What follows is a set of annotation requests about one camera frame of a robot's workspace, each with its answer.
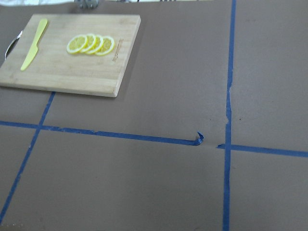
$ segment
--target yellow lemon slice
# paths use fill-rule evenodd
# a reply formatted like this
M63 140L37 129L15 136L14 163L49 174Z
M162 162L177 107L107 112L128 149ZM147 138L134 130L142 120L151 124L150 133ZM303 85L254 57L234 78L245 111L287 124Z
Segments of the yellow lemon slice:
M77 35L73 37L66 46L66 51L70 54L75 54L85 48L88 43L86 35Z
M84 53L90 49L92 49L96 44L96 36L95 34L87 34L88 43L85 48L81 49L79 52Z
M104 44L98 51L96 51L96 55L106 55L115 47L115 40L111 36L103 36L103 39Z
M102 48L104 39L101 35L95 35L96 36L96 43L95 45L88 51L86 51L86 54L94 54L96 51Z

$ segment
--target yellow knife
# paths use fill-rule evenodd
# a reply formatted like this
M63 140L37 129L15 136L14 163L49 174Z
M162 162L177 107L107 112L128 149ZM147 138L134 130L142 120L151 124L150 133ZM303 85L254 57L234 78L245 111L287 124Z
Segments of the yellow knife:
M28 54L27 54L27 56L24 60L23 65L20 68L21 71L24 71L29 66L29 64L32 62L34 57L36 56L36 54L39 50L38 49L39 38L43 34L47 23L48 23L48 20L46 18L43 18L43 19L40 20L40 22L38 24L37 31L36 31L34 39L33 39L33 42L32 42L31 47L29 49L29 52L28 52Z

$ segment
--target table surface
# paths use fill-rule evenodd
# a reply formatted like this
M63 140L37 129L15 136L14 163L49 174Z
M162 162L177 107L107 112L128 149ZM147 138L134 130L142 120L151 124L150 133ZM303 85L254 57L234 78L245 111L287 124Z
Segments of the table surface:
M0 6L0 64L34 13L141 25L116 98L0 88L1 231L307 230L306 0Z

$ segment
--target wooden cutting board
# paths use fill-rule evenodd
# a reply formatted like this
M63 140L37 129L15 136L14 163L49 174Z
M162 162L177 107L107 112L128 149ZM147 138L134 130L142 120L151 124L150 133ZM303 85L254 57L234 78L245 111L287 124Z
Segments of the wooden cutting board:
M38 43L38 53L21 71L42 18L48 19L48 25ZM116 97L140 21L139 15L34 14L0 68L0 85ZM105 56L66 52L71 38L88 33L113 37L115 48Z

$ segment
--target blue tape line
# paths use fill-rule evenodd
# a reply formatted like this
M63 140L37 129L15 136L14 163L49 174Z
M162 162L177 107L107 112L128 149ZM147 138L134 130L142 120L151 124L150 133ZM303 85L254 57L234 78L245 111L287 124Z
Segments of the blue tape line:
M7 122L7 121L1 121L1 120L0 120L0 125L18 127L18 128L34 128L34 129L38 128L38 125L36 124L15 123L15 122Z
M217 148L225 149L226 145L218 145ZM264 153L264 154L277 154L277 155L287 155L296 157L308 157L308 152L294 151L294 150L284 150L284 149L273 149L273 148L261 148L261 147L251 147L244 145L231 145L231 149L235 151L252 152L252 153Z
M223 224L222 230L229 231L230 226L230 167L231 167L231 99L230 89L233 81L233 53L234 53L234 32L235 32L235 12L236 0L232 0L231 19L230 19L230 37L229 37L229 59L228 59L228 82L226 99L226 147L225 147L225 169L224 169L224 193L223 193Z
M24 171L24 169L26 167L27 161L28 161L28 159L29 159L29 157L30 157L30 155L32 153L33 147L34 147L34 145L35 145L35 143L37 141L37 138L39 136L39 132L41 130L41 127L42 127L42 125L43 125L43 123L45 121L46 115L47 115L47 113L49 111L49 108L50 108L50 105L51 105L51 103L53 101L54 95L55 95L55 92L52 92L50 97L49 97L49 100L48 100L48 102L46 104L45 110L44 110L44 112L43 112L43 114L41 116L41 119L39 121L39 125L36 126L36 131L35 131L34 136L32 138L31 144L28 147L27 153L26 153L26 155L25 155L25 157L23 159L23 162L22 162L22 164L21 164L21 166L19 168L19 171L18 171L17 176L16 176L16 178L14 180L14 183L13 183L13 185L11 187L9 195L6 198L4 206L3 206L2 210L1 210L1 213L0 213L0 224L2 223L3 218L4 218L5 214L6 214L6 211L9 208L9 205L11 203L12 197L13 197L15 191L16 191L18 182L19 182L19 180L21 178L21 175L22 175L22 173L23 173L23 171ZM27 124L22 124L22 123L12 123L12 122L4 122L4 121L2 121L1 124L2 125L8 125L8 126L17 125L17 127L23 126L23 128L34 128L33 125L27 125Z
M156 137L156 136L143 136L143 135L134 135L134 134L117 133L117 132L109 132L109 131L93 131L93 130L77 129L77 128L60 128L60 127L55 127L55 126L42 126L41 129L49 130L49 131L77 133L77 134L84 134L84 135L106 136L106 137L115 137L115 138L131 139L131 140L174 143L174 144L192 145L192 146L197 146L201 144L204 139L204 136L200 132L198 132L199 134L198 139L194 141L189 141L189 140L182 140L182 139L164 138L164 137Z

